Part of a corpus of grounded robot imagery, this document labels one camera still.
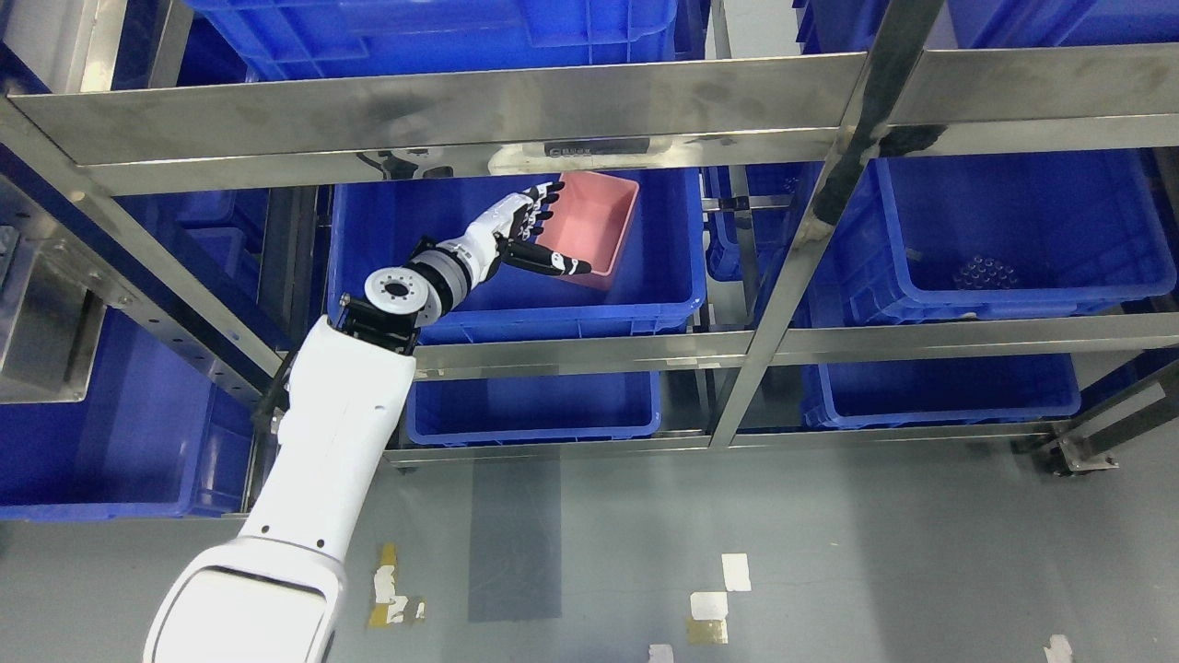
stainless steel shelf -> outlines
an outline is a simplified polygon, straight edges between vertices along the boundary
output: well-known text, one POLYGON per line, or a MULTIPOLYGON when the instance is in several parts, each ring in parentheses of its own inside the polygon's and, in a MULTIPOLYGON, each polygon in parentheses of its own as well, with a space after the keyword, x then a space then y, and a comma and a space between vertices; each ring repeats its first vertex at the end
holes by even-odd
MULTIPOLYGON (((177 329, 178 337, 253 389, 279 361, 264 330, 249 322, 262 313, 225 306, 113 196, 382 180, 391 173, 362 157, 386 150, 410 163, 424 153, 456 176, 822 159, 818 193, 805 202, 799 232, 756 328, 731 330, 705 315, 689 334, 422 347, 416 355, 420 380, 625 370, 691 375, 705 385, 693 403, 702 411, 697 428, 619 442, 396 449, 389 459, 417 464, 980 436, 1034 446, 1075 428, 1080 419, 855 432, 742 429, 771 367, 1179 346, 1174 308, 1060 320, 788 329, 870 158, 1179 143, 1179 44, 926 48, 942 4, 891 2, 869 53, 9 94, 0 101, 0 143, 2 156, 19 164, 7 175, 35 204, 85 221, 72 228, 85 225, 86 232, 65 232, 71 242, 92 251, 153 311, 165 311, 169 330, 177 329), (552 90, 561 93, 544 93, 552 90), (162 294, 141 295, 157 290, 162 294)), ((157 84, 169 80, 176 35, 189 20, 183 12, 165 14, 157 84)), ((1167 177, 1179 191, 1179 175, 1167 177)), ((739 172, 736 179, 740 189, 739 172)), ((740 244, 744 263, 752 264, 752 234, 743 234, 740 244)), ((746 313, 755 284, 744 284, 746 313)), ((138 319, 145 327, 146 315, 138 319)))

grey floor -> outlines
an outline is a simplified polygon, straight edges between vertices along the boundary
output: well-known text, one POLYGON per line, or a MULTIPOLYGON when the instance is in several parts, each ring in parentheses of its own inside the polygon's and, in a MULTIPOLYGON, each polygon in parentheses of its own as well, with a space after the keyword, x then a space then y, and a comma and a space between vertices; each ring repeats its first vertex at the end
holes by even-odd
MULTIPOLYGON (((1049 479, 1002 446, 707 452, 383 468, 329 661, 1179 659, 1179 448, 1049 479), (367 629, 382 543, 413 626, 367 629), (727 645, 687 644, 689 595, 749 554, 727 645)), ((0 659, 131 661, 177 572, 233 521, 0 525, 0 659)))

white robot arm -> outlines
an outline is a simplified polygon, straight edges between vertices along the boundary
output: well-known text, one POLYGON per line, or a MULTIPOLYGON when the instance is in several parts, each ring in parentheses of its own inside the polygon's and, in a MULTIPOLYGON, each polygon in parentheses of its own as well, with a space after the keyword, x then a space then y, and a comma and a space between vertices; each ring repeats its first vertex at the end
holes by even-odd
POLYGON ((169 590, 145 663, 323 659, 344 593, 344 553, 415 365, 419 328, 459 306, 500 262, 541 274, 590 264, 528 243, 561 183, 512 193, 462 237, 423 239, 406 267, 375 271, 295 359, 281 453, 233 540, 197 556, 169 590))

blue plastic bin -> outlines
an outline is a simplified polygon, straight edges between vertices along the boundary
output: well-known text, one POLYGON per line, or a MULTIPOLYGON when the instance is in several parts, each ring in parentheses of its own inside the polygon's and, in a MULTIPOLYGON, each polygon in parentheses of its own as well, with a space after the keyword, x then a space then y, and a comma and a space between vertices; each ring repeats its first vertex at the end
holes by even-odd
MULTIPOLYGON (((683 329, 704 301, 700 196, 696 170, 614 172, 639 183, 631 231, 610 290, 503 267, 449 315, 422 329, 423 343, 628 336, 683 329)), ((376 269, 403 264, 422 235, 459 237, 507 193, 555 175, 414 179, 336 189, 328 263, 328 311, 363 293, 376 269)))
POLYGON ((830 252, 861 324, 1092 314, 1175 285, 1134 151, 877 159, 830 252), (959 289, 975 257, 1016 287, 959 289))
MULTIPOLYGON (((252 277, 256 287, 256 273, 239 271, 249 263, 235 232, 193 235, 225 260, 228 273, 252 277)), ((0 519, 236 511, 251 432, 244 406, 121 313, 108 310, 85 401, 0 406, 0 519)))
MULTIPOLYGON (((864 51, 887 0, 796 0, 803 53, 864 51)), ((948 0, 963 48, 1098 46, 1179 40, 1174 0, 948 0)))
POLYGON ((420 445, 625 440, 659 428, 659 374, 421 382, 406 426, 420 445))
MULTIPOLYGON (((845 323, 829 258, 799 326, 845 323)), ((1061 354, 806 366, 803 388, 803 421, 812 428, 1030 421, 1069 416, 1081 405, 1072 357, 1061 354)))
POLYGON ((677 0, 187 2, 265 80, 651 63, 676 57, 677 0))
MULTIPOLYGON (((760 164, 745 168, 751 196, 793 193, 803 164, 760 164)), ((704 192, 713 198, 732 196, 729 169, 704 169, 704 192)), ((797 223, 791 225, 790 210, 758 210, 753 212, 753 236, 757 238, 758 271, 764 273, 773 252, 793 237, 797 223)), ((709 274, 717 281, 740 281, 740 245, 737 243, 737 218, 732 212, 709 215, 705 222, 709 248, 705 258, 709 274)))

pink plastic container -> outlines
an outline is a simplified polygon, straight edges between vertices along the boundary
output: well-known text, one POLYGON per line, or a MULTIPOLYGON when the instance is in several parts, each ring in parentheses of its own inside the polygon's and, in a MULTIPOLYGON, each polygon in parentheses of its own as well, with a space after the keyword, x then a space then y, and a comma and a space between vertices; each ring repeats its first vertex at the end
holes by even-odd
POLYGON ((561 276, 565 281, 599 290, 610 290, 614 268, 623 255, 631 230, 639 183, 598 172, 561 175, 565 189, 549 208, 553 218, 544 223, 536 243, 568 257, 590 261, 593 271, 561 276))

